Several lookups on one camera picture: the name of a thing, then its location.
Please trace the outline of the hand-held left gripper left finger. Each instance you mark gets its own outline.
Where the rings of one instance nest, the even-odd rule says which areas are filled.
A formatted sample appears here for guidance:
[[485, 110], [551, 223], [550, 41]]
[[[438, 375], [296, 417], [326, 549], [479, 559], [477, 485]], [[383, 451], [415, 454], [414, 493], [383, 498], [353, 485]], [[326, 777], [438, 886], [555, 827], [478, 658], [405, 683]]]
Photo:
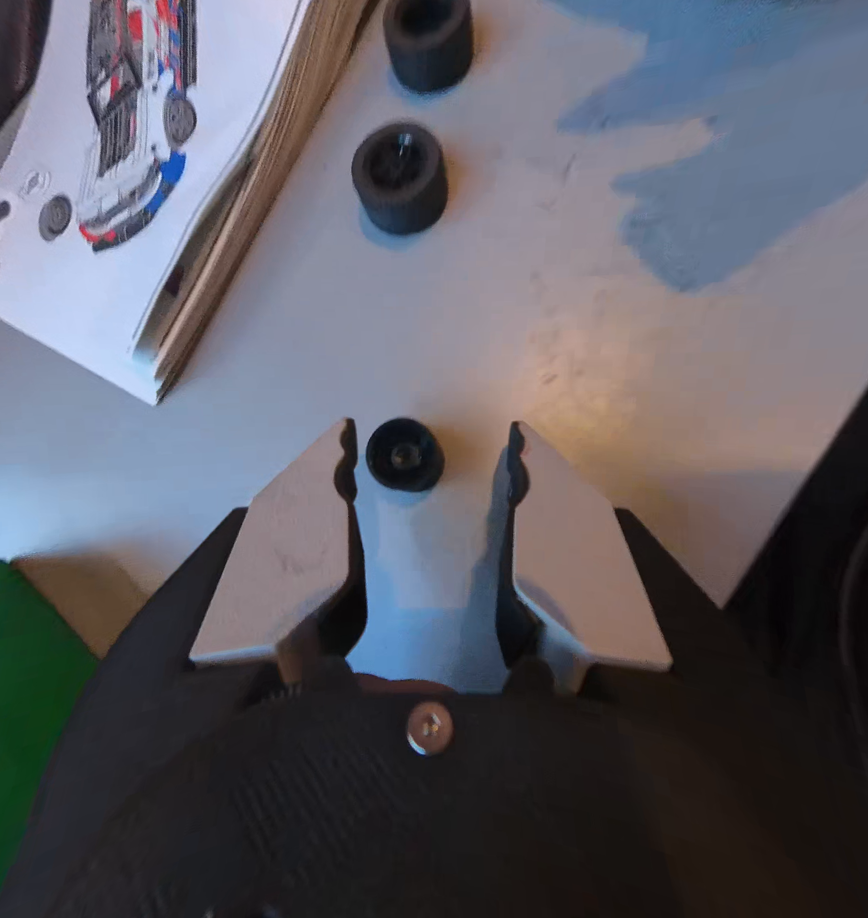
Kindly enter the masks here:
[[368, 618], [357, 463], [344, 418], [251, 500], [192, 643], [195, 665], [274, 662], [294, 683], [356, 646]]

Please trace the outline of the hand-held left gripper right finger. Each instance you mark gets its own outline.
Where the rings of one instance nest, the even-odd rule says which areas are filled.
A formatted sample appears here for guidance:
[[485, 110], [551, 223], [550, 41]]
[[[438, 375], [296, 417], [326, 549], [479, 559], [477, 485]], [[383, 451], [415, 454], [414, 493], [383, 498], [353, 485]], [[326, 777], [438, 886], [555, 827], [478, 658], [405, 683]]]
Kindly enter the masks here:
[[673, 656], [613, 504], [524, 421], [506, 452], [496, 633], [508, 671], [542, 662], [577, 694], [596, 667], [669, 673]]

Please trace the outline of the black spoked wheel rim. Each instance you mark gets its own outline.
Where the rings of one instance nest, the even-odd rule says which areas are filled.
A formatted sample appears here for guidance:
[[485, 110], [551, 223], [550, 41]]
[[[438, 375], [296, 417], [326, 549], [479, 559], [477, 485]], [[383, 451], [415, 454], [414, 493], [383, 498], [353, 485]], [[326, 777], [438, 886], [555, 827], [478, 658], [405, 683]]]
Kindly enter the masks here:
[[409, 494], [435, 488], [446, 465], [434, 433], [419, 420], [407, 417], [389, 419], [371, 433], [365, 462], [379, 485]]

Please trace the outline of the black rubber tire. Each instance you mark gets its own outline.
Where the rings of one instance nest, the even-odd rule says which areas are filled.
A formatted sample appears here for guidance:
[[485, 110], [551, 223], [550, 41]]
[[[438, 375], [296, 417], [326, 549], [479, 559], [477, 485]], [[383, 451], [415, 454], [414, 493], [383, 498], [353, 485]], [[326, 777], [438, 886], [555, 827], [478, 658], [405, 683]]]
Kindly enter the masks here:
[[394, 76], [418, 94], [457, 85], [474, 60], [469, 1], [392, 1], [382, 15], [383, 38]]
[[444, 152], [417, 122], [394, 121], [371, 132], [353, 155], [350, 172], [367, 218], [385, 233], [407, 236], [427, 230], [447, 207]]

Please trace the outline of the plywood base board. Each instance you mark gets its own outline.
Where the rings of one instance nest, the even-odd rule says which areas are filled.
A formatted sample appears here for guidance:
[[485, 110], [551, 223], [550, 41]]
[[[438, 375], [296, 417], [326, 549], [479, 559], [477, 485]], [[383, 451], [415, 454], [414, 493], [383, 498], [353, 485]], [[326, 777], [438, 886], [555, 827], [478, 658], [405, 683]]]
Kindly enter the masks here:
[[107, 555], [32, 554], [13, 568], [48, 601], [97, 660], [104, 659], [151, 597]]

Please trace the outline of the toy car instruction booklet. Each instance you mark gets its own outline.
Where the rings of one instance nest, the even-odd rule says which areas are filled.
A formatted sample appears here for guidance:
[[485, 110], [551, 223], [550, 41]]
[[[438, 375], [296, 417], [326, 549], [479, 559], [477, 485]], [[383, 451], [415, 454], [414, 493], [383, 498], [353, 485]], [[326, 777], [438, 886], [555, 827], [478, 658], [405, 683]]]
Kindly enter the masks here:
[[0, 130], [0, 320], [156, 405], [348, 63], [371, 2], [52, 2]]

